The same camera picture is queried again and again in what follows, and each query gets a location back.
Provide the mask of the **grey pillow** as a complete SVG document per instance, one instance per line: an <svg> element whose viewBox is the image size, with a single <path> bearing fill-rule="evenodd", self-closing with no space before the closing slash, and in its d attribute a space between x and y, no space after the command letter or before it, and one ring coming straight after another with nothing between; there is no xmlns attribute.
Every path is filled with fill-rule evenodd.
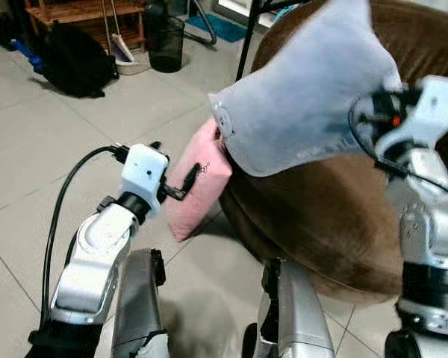
<svg viewBox="0 0 448 358"><path fill-rule="evenodd" d="M209 95L228 153L246 174L360 150L348 119L364 96L401 88L372 30L370 0L327 0L263 67Z"/></svg>

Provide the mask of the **pink pillow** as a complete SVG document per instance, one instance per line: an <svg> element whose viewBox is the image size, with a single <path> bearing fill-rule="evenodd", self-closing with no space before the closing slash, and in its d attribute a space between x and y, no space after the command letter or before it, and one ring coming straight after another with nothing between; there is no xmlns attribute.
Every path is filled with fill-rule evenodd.
<svg viewBox="0 0 448 358"><path fill-rule="evenodd" d="M233 174L226 150L220 139L220 129L211 117L190 138L181 156L167 175L167 184L183 187L193 168L198 166L196 179L182 201L167 200L162 214L176 242L189 239L209 214Z"/></svg>

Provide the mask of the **brown round sofa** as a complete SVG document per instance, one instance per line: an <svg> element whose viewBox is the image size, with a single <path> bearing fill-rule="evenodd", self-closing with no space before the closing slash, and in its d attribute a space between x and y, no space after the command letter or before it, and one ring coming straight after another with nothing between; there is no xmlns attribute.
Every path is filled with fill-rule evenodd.
<svg viewBox="0 0 448 358"><path fill-rule="evenodd" d="M411 0L370 0L372 28L405 81L448 76L448 13ZM397 221L385 178L345 154L255 178L234 169L223 214L255 258L301 263L317 293L376 304L402 290Z"/></svg>

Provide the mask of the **teal floor mat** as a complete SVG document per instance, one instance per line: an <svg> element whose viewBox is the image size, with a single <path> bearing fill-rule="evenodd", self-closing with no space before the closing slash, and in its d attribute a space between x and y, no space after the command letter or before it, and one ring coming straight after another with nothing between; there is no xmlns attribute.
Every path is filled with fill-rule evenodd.
<svg viewBox="0 0 448 358"><path fill-rule="evenodd" d="M209 17L209 21L213 25L214 30L217 32L217 40L222 39L228 43L233 43L245 37L245 27L221 19L212 13L207 13L207 15ZM195 25L198 21L199 19L191 19L187 20L186 23L191 26Z"/></svg>

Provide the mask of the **beige dustpan with broom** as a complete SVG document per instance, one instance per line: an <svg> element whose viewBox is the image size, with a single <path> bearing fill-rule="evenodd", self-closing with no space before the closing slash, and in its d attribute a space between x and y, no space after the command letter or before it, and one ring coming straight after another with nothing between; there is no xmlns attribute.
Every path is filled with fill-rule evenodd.
<svg viewBox="0 0 448 358"><path fill-rule="evenodd" d="M138 59L133 54L131 48L126 45L124 37L121 35L121 31L119 31L119 17L117 14L117 7L114 3L114 0L109 0L111 5L109 9L111 9L111 17L114 21L114 30L111 30L111 25L108 23L108 15L107 15L107 6L102 2L102 19L105 21L105 45L107 45L108 54L114 58L116 64L116 72L119 75L138 75L145 72L147 69L150 69L149 59L146 57L142 57Z"/></svg>

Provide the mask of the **black backpack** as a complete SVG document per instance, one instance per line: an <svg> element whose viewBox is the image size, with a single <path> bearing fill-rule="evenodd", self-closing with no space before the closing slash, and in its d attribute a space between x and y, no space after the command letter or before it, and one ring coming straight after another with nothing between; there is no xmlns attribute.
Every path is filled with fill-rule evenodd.
<svg viewBox="0 0 448 358"><path fill-rule="evenodd" d="M35 44L42 75L71 98L102 98L104 88L119 78L116 58L78 26L54 22Z"/></svg>

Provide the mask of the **silver left robot leg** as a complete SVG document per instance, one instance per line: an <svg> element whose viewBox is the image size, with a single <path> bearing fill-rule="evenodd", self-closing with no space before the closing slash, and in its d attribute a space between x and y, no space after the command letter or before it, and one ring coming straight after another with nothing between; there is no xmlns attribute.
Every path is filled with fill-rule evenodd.
<svg viewBox="0 0 448 358"><path fill-rule="evenodd" d="M111 358L170 358L158 292L166 278L160 250L128 254L119 277Z"/></svg>

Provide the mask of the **silver robot leg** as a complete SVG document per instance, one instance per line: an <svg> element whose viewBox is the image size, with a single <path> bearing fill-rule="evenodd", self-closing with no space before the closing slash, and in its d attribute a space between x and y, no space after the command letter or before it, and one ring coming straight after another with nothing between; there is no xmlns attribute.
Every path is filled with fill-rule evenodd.
<svg viewBox="0 0 448 358"><path fill-rule="evenodd" d="M258 320L243 334L241 358L334 358L316 290L302 265L265 260Z"/></svg>
<svg viewBox="0 0 448 358"><path fill-rule="evenodd" d="M166 278L160 250L128 254L119 277L111 358L170 358L158 292Z"/></svg>

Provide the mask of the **grey metal chair leg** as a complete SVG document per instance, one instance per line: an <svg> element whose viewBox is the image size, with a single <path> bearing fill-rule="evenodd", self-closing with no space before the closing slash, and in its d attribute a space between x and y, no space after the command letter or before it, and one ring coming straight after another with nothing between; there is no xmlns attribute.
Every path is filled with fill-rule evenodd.
<svg viewBox="0 0 448 358"><path fill-rule="evenodd" d="M217 32L213 28L213 24L209 21L209 17L204 10L201 0L187 0L185 6L185 14L187 20L199 19L195 25L191 25L200 30L206 31L209 34L209 38L200 37L198 34L192 34L188 30L185 31L184 37L197 43L204 45L205 47L213 48L217 44Z"/></svg>

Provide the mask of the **black metal table leg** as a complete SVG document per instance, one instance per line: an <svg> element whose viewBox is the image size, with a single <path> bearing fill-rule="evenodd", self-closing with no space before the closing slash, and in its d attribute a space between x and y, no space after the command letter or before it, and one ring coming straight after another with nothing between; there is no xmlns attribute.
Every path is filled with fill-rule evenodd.
<svg viewBox="0 0 448 358"><path fill-rule="evenodd" d="M240 81L244 75L246 59L252 43L252 34L254 33L255 26L257 26L261 15L263 13L271 13L271 11L274 10L282 10L286 7L296 6L297 4L308 4L312 1L313 0L251 0L249 14L247 16L248 22L246 24L245 39L242 45L237 66L237 74L235 74L234 81Z"/></svg>

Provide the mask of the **wooden shelf rack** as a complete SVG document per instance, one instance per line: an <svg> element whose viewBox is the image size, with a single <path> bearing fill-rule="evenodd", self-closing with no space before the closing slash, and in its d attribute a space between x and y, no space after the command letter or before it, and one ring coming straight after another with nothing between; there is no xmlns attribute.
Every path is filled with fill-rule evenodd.
<svg viewBox="0 0 448 358"><path fill-rule="evenodd" d="M143 0L23 0L34 31L53 24L70 24L93 37L102 48L111 48L111 35L135 51L145 51Z"/></svg>

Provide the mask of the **blue tool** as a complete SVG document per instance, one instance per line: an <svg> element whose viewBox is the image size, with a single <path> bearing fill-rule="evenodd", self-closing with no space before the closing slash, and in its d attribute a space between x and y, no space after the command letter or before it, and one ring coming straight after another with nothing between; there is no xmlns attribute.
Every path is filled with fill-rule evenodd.
<svg viewBox="0 0 448 358"><path fill-rule="evenodd" d="M43 59L36 54L36 52L31 51L28 45L26 45L22 40L13 38L10 40L10 44L17 51L22 52L24 57L26 57L28 62L31 64L34 72L40 75L44 75L46 73L46 62L44 62Z"/></svg>

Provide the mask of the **silver right robot leg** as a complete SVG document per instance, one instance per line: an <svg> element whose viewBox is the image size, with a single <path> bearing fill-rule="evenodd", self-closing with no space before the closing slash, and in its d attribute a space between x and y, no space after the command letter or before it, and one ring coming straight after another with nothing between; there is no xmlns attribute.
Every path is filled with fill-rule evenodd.
<svg viewBox="0 0 448 358"><path fill-rule="evenodd" d="M241 358L334 358L316 290L302 265L265 260L258 320L243 334Z"/></svg>

